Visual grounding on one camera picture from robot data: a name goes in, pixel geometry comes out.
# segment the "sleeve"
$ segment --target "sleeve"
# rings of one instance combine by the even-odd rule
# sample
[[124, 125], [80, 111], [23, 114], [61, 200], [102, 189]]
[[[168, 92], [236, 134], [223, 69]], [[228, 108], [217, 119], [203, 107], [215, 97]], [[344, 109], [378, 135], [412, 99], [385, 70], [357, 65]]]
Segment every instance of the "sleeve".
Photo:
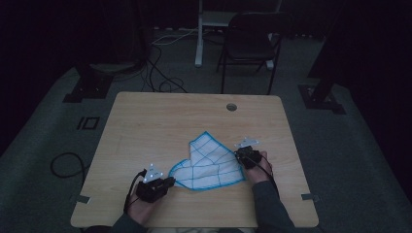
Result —
[[110, 233], [144, 233], [147, 229], [134, 221], [127, 214], [123, 214], [113, 225]]
[[285, 206], [279, 200], [270, 181], [256, 183], [252, 187], [257, 216], [257, 232], [296, 232]]

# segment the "desk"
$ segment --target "desk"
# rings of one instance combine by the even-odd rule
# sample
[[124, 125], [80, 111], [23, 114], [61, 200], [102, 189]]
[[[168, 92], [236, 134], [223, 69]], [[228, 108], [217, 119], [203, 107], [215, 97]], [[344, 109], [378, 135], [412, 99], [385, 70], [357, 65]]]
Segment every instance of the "desk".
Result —
[[[234, 103], [237, 110], [226, 109]], [[274, 166], [282, 202], [296, 226], [312, 227], [318, 216], [282, 102], [276, 96], [180, 93], [118, 94], [106, 123], [71, 223], [113, 225], [134, 176], [153, 163], [165, 174], [189, 158], [189, 141], [210, 132], [231, 150], [245, 136], [258, 139]], [[148, 227], [256, 227], [251, 185], [241, 182], [208, 191], [172, 187]]]
[[[274, 6], [274, 11], [279, 12], [282, 0], [278, 0]], [[230, 20], [236, 15], [232, 12], [207, 12], [203, 11], [203, 0], [199, 0], [199, 13], [197, 18], [197, 46], [194, 66], [201, 67], [203, 63], [203, 26], [227, 27]], [[266, 61], [266, 67], [273, 69], [273, 61]]]

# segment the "person's left hand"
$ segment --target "person's left hand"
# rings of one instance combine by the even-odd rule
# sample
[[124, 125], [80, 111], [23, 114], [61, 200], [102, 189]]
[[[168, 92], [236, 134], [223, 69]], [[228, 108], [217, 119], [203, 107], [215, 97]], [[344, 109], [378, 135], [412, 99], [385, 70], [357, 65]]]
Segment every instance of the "person's left hand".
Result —
[[127, 214], [136, 222], [141, 225], [145, 225], [146, 222], [150, 219], [153, 211], [158, 206], [161, 201], [161, 198], [156, 200], [153, 203], [145, 202], [142, 200], [137, 200], [136, 195], [137, 184], [134, 187], [133, 194], [130, 197], [129, 206], [127, 209]]

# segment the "white cloth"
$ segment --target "white cloth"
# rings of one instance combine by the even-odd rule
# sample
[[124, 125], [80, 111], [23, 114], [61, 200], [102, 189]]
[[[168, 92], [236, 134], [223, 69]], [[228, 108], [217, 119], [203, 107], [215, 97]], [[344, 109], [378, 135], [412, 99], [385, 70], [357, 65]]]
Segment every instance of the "white cloth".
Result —
[[204, 132], [189, 143], [190, 159], [184, 159], [169, 172], [175, 185], [192, 190], [208, 190], [245, 180], [233, 151]]

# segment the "person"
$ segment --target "person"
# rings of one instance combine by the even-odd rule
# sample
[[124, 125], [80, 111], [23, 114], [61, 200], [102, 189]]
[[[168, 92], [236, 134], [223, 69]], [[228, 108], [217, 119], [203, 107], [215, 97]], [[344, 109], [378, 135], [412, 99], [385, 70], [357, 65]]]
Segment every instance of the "person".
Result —
[[[268, 174], [272, 172], [272, 166], [267, 161], [267, 152], [260, 153], [265, 159], [259, 163], [260, 167], [266, 170]], [[249, 182], [252, 183], [252, 192], [254, 194], [255, 211], [257, 217], [257, 232], [295, 232], [295, 227], [291, 221], [285, 206], [278, 198], [276, 188], [273, 186], [270, 178], [258, 166], [245, 170]], [[130, 200], [137, 200], [135, 192]], [[127, 214], [123, 214], [111, 229], [111, 233], [143, 233], [147, 231], [145, 223], [150, 219], [152, 212], [158, 203], [148, 203], [141, 200], [129, 204]], [[221, 229], [220, 233], [240, 233], [239, 229], [226, 228]]]

